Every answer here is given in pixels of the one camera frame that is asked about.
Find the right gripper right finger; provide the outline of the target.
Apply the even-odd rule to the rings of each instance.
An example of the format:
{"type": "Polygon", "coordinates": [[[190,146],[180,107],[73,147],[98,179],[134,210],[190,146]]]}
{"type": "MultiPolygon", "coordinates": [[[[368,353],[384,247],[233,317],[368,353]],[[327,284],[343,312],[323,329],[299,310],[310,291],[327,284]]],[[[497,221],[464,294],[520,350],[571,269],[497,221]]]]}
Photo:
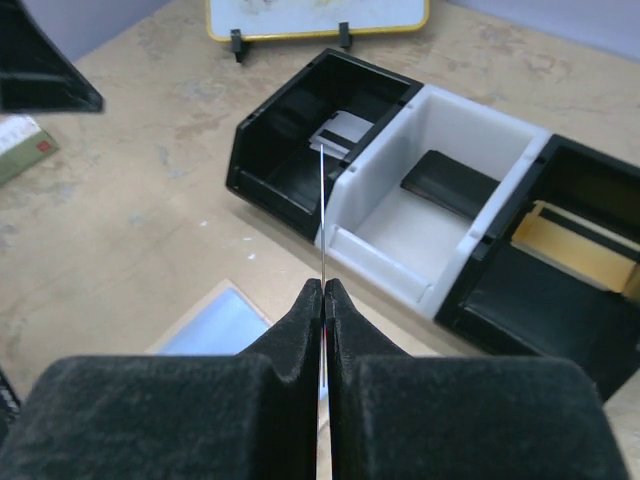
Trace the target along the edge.
{"type": "Polygon", "coordinates": [[[625,479],[590,379],[540,357],[417,357],[325,287],[337,479],[625,479]]]}

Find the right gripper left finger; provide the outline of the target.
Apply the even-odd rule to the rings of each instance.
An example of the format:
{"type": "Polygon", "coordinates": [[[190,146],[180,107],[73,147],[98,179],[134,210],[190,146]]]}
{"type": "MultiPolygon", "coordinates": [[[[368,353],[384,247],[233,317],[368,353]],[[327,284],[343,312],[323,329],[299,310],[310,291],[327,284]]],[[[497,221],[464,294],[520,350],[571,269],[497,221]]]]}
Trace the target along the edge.
{"type": "Polygon", "coordinates": [[[316,279],[232,356],[51,364],[1,449],[5,479],[312,479],[323,292],[316,279]]]}

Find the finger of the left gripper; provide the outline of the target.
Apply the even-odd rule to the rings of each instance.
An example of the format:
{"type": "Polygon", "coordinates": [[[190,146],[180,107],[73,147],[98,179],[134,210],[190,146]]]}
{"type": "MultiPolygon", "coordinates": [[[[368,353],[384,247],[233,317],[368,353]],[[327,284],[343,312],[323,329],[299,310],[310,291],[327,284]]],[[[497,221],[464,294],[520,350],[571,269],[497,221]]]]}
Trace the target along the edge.
{"type": "Polygon", "coordinates": [[[1,111],[100,113],[96,88],[58,50],[21,1],[1,1],[1,111]]]}

